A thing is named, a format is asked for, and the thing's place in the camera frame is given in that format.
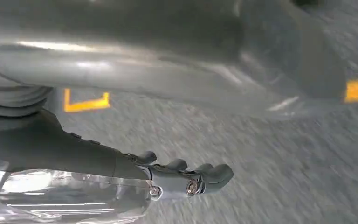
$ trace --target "robotic hand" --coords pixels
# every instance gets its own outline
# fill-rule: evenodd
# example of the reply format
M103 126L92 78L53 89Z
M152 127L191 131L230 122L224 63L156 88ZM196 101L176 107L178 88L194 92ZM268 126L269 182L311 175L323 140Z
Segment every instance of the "robotic hand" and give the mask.
M47 111L0 117L0 224L129 223L153 201L213 193L234 175L228 165L156 159L67 133Z
M150 165L157 157L153 152L140 156L126 155L140 167L146 168L151 179L152 200L192 197L197 194L214 193L224 187L234 176L227 164L213 167L206 163L194 171L187 170L184 160L176 159L167 165Z

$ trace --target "metal screw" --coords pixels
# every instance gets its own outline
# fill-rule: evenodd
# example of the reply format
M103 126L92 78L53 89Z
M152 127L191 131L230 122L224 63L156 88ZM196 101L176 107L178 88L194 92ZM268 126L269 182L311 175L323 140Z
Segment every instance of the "metal screw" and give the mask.
M160 193L160 188L156 187L156 186L151 186L150 187L150 194L153 196L156 196Z
M187 184L187 195L193 196L197 192L198 184L196 180L191 180Z

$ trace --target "gray concrete floor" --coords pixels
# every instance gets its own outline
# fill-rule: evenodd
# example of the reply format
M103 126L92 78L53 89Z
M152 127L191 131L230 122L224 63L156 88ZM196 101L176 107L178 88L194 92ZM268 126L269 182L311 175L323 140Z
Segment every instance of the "gray concrete floor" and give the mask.
M358 0L330 0L310 10L324 25L347 77L358 78ZM75 99L97 98L74 90ZM65 113L62 90L48 105L64 129L123 152L155 151L160 163L232 166L216 195L157 202L143 224L358 224L358 105L319 118L265 121L131 94L111 108Z

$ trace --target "prosthetic arm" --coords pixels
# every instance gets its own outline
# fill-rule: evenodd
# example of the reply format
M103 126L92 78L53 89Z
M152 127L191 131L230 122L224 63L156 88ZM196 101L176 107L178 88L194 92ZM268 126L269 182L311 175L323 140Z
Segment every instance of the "prosthetic arm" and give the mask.
M152 201L213 193L233 177L228 165L156 159L66 133L48 111L0 116L0 223L128 223Z

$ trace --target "clear plastic bag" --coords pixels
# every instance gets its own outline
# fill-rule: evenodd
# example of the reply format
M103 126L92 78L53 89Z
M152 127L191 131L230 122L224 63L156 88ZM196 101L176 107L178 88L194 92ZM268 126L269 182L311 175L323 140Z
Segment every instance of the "clear plastic bag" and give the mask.
M146 180L6 167L0 162L0 224L131 223L151 201Z

